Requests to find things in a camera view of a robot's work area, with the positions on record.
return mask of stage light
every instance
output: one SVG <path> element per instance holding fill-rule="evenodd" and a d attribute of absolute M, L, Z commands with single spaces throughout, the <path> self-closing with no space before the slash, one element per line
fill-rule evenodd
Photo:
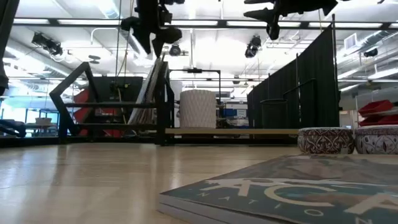
<path fill-rule="evenodd" d="M 251 40 L 250 43 L 248 44 L 248 47 L 244 53 L 244 56 L 246 58 L 253 58 L 254 56 L 257 55 L 259 49 L 261 48 L 261 39 L 260 36 L 255 35 Z"/>
<path fill-rule="evenodd" d="M 373 50 L 369 50 L 369 51 L 363 53 L 363 55 L 364 55 L 365 57 L 374 57 L 374 56 L 377 56 L 378 54 L 379 54 L 379 51 L 378 51 L 377 48 L 376 48 L 376 49 L 373 49 Z"/>
<path fill-rule="evenodd" d="M 50 55 L 61 56 L 63 54 L 61 43 L 54 42 L 53 40 L 50 40 L 39 33 L 34 34 L 32 44 L 42 47 L 44 50 L 48 51 Z"/>
<path fill-rule="evenodd" d="M 169 51 L 170 56 L 179 56 L 181 55 L 181 48 L 178 44 L 173 44 Z"/>

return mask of white cylinder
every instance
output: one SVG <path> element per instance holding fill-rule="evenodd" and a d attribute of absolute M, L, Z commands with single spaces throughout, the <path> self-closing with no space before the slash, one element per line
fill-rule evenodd
<path fill-rule="evenodd" d="M 188 90 L 180 95 L 181 128 L 216 128 L 216 95 L 208 90 Z"/>

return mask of metal pole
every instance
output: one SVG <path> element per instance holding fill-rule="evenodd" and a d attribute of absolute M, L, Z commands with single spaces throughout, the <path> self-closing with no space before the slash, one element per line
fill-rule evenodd
<path fill-rule="evenodd" d="M 299 85 L 299 53 L 296 53 L 296 86 Z"/>
<path fill-rule="evenodd" d="M 338 77 L 337 77 L 337 47 L 336 47 L 336 15 L 331 15 L 332 22 L 332 39 L 333 39 L 333 64 L 335 73 L 335 97 L 336 97 L 336 110 L 339 113 L 339 91 L 338 91 Z M 338 125 L 340 125 L 340 117 L 338 116 Z"/>
<path fill-rule="evenodd" d="M 218 71 L 218 98 L 220 99 L 221 104 L 221 71 Z"/>
<path fill-rule="evenodd" d="M 356 106 L 356 127 L 359 127 L 359 114 L 358 114 L 358 96 L 355 96 L 355 106 Z"/>

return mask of metal pipe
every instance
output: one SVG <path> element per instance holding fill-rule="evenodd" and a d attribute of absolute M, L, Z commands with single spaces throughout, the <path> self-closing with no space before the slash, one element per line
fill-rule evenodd
<path fill-rule="evenodd" d="M 93 31 L 91 31 L 91 44 L 93 45 L 94 44 L 94 32 L 95 31 L 97 31 L 97 30 L 116 30 L 117 31 L 117 29 L 116 28 L 95 28 L 95 29 L 93 29 Z"/>

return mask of ceiling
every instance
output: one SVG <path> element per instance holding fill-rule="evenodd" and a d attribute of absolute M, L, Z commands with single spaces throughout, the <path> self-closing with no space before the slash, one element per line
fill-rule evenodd
<path fill-rule="evenodd" d="M 337 21 L 361 21 L 361 22 L 393 22 L 398 21 L 398 4 L 395 1 L 377 4 L 373 0 L 352 0 L 354 5 L 339 6 L 336 8 Z M 243 0 L 186 0 L 185 4 L 167 6 L 173 13 L 174 19 L 247 19 L 243 13 L 250 10 L 262 9 L 271 4 L 245 5 Z M 123 17 L 130 16 L 130 0 L 121 1 L 121 14 Z M 105 9 L 112 8 L 119 11 L 120 1 L 117 0 L 21 0 L 16 17 L 54 17 L 54 18 L 89 18 L 89 19 L 114 19 L 113 15 L 106 15 Z M 303 15 L 290 14 L 283 18 L 290 21 L 329 21 L 330 17 L 320 15 L 317 11 L 308 12 Z M 99 64 L 91 64 L 93 73 L 114 76 L 117 71 L 122 71 L 124 75 L 146 76 L 150 72 L 151 65 L 154 63 L 153 55 L 140 57 L 133 48 L 127 44 L 126 39 L 120 35 L 116 29 L 99 29 L 91 33 L 95 28 L 81 27 L 40 27 L 40 26 L 14 26 L 12 28 L 9 47 L 22 52 L 23 57 L 30 57 L 34 61 L 32 65 L 43 64 L 45 74 L 27 73 L 29 77 L 64 77 L 73 69 L 77 68 L 82 61 L 87 60 L 88 55 L 101 57 Z M 50 58 L 49 54 L 42 49 L 36 49 L 31 44 L 35 32 L 43 33 L 62 44 L 66 57 Z M 182 50 L 188 52 L 187 56 L 171 57 L 166 56 L 169 67 L 181 69 L 197 67 L 202 69 L 221 70 L 223 78 L 267 78 L 268 73 L 274 73 L 285 64 L 293 60 L 296 54 L 304 51 L 311 42 L 317 38 L 320 30 L 282 30 L 279 40 L 270 41 L 265 29 L 183 29 L 183 37 L 178 42 Z M 339 52 L 344 48 L 344 39 L 357 33 L 358 39 L 374 33 L 374 31 L 336 31 L 336 43 Z M 254 35 L 260 35 L 263 41 L 262 50 L 257 57 L 246 58 L 244 51 L 248 42 Z M 396 44 L 398 37 L 391 38 L 387 45 L 380 47 L 381 52 L 387 52 Z M 125 53 L 127 54 L 126 68 L 122 67 Z M 339 74 L 350 71 L 365 61 L 359 61 L 358 54 L 350 55 L 351 60 L 345 61 L 344 66 L 339 66 Z M 357 78 L 360 73 L 353 74 L 346 78 Z M 204 73 L 201 75 L 173 72 L 172 78 L 201 78 L 217 77 L 216 74 Z M 84 81 L 76 83 L 75 87 L 84 84 Z M 249 86 L 257 85 L 258 82 L 248 82 Z M 187 82 L 184 81 L 185 89 L 192 87 L 209 88 L 217 86 L 217 82 Z M 342 83 L 341 87 L 352 85 Z M 234 91 L 235 97 L 245 97 L 250 91 L 243 82 L 234 86 L 232 82 L 223 82 L 227 86 L 223 91 Z"/>

